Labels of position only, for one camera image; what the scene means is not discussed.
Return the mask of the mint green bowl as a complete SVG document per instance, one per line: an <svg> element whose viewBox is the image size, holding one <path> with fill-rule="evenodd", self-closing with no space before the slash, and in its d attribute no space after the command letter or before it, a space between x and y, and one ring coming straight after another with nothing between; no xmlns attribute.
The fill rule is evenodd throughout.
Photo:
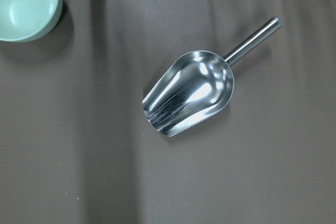
<svg viewBox="0 0 336 224"><path fill-rule="evenodd" d="M1 0L1 41L27 42L58 23L63 0Z"/></svg>

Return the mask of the metal scoop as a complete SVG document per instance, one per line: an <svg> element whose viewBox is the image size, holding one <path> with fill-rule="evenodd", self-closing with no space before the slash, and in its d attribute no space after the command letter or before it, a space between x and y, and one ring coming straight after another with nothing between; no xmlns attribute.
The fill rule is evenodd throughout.
<svg viewBox="0 0 336 224"><path fill-rule="evenodd" d="M220 112L234 92L231 67L280 27L271 18L225 56L195 50L179 57L144 97L147 121L172 137Z"/></svg>

